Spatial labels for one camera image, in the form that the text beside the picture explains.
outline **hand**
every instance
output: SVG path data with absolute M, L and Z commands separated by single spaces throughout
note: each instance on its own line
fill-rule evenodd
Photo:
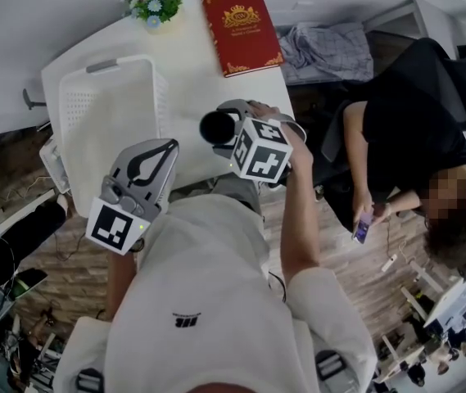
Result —
M 251 105 L 252 112 L 257 118 L 280 113 L 280 110 L 276 106 L 271 107 L 255 101 L 248 103 Z M 289 159 L 291 167 L 296 171 L 311 170 L 313 167 L 313 155 L 309 151 L 309 148 L 307 148 L 300 136 L 289 126 L 282 124 L 282 131 L 292 145 L 292 154 Z
M 356 189 L 353 195 L 353 226 L 356 228 L 363 212 L 373 212 L 373 198 L 367 188 Z
M 380 224 L 384 219 L 391 215 L 391 204 L 375 204 L 373 210 L 373 223 L 371 225 Z

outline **black camera lens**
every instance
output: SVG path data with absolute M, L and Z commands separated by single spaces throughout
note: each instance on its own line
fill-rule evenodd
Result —
M 121 197 L 121 189 L 119 189 L 116 185 L 112 187 L 112 191 L 116 194 L 117 197 Z

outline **red book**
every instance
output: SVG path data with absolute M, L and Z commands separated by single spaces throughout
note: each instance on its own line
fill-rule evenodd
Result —
M 225 77 L 283 63 L 264 0 L 201 0 Z

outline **cable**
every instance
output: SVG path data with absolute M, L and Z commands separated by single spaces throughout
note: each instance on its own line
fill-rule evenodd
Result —
M 278 276 L 278 275 L 275 275 L 274 273 L 272 273 L 271 271 L 269 271 L 269 275 L 273 275 L 273 277 L 275 277 L 276 279 L 278 279 L 278 282 L 280 282 L 280 284 L 282 285 L 282 288 L 283 288 L 283 298 L 282 298 L 282 301 L 285 303 L 286 300 L 287 300 L 287 290 L 285 288 L 285 283 L 283 282 L 283 280 Z
M 12 287 L 14 286 L 14 278 L 16 276 L 16 259 L 14 257 L 14 251 L 12 250 L 11 248 L 11 245 L 9 244 L 9 242 L 7 240 L 5 240 L 3 237 L 0 236 L 0 240 L 4 241 L 7 246 L 9 246 L 9 250 L 11 251 L 11 255 L 12 255 L 12 276 L 10 279 L 8 279 L 7 281 L 5 281 L 5 283 L 3 285 L 6 285 L 9 281 L 11 281 L 11 287 L 9 288 L 9 291 L 5 291 L 3 292 L 3 298 L 2 298 L 2 303 L 0 304 L 0 310 L 2 309 L 3 307 L 3 304 L 5 303 L 5 300 L 9 297 L 9 295 L 11 294 L 11 291 L 12 291 Z
M 400 254 L 404 257 L 406 264 L 408 264 L 409 260 L 407 259 L 407 256 L 405 255 L 404 251 L 402 250 L 404 249 L 405 245 L 407 245 L 407 239 L 404 239 L 404 241 L 400 245 L 398 245 L 398 250 Z
M 76 253 L 77 251 L 79 251 L 79 244 L 81 243 L 82 239 L 85 237 L 85 232 L 84 234 L 82 234 L 79 239 L 78 239 L 78 242 L 76 243 L 76 249 L 73 250 L 71 253 L 69 254 L 64 254 L 63 252 L 59 251 L 58 250 L 58 236 L 56 235 L 56 233 L 54 233 L 54 240 L 56 242 L 56 258 L 58 260 L 60 260 L 61 262 L 66 262 L 67 260 L 69 260 L 69 258 L 74 254 Z
M 0 200 L 3 201 L 3 202 L 9 202 L 9 200 L 11 199 L 11 193 L 15 193 L 20 199 L 24 200 L 26 197 L 27 197 L 27 194 L 29 193 L 29 190 L 36 184 L 38 183 L 38 181 L 40 179 L 52 179 L 50 176 L 38 176 L 34 182 L 32 182 L 28 187 L 27 189 L 25 189 L 25 194 L 24 196 L 22 196 L 16 189 L 11 189 L 8 193 L 7 193 L 7 197 L 6 198 L 2 198 L 0 196 Z
M 45 299 L 45 301 L 46 301 L 51 307 L 54 307 L 55 309 L 61 310 L 61 304 L 58 303 L 57 300 L 54 300 L 54 299 L 49 300 L 49 299 L 47 298 L 47 296 L 44 296 L 43 293 L 42 293 L 39 289 L 37 289 L 37 288 L 33 289 L 33 291 L 34 291 L 34 292 L 37 292 L 41 297 L 43 297 L 43 299 Z
M 387 220 L 387 251 L 386 255 L 390 259 L 391 257 L 389 256 L 389 236 L 390 236 L 390 230 L 391 230 L 391 218 Z

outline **electronic equipment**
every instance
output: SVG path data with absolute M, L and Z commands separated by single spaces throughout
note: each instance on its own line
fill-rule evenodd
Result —
M 367 237 L 367 232 L 371 223 L 373 222 L 373 213 L 363 212 L 360 215 L 360 221 L 353 232 L 353 239 L 358 240 L 360 243 L 364 244 L 365 238 Z
M 240 178 L 276 183 L 292 153 L 281 123 L 305 141 L 305 131 L 293 118 L 284 114 L 256 118 L 243 99 L 224 102 L 204 116 L 200 133 L 217 155 L 230 160 L 231 170 Z

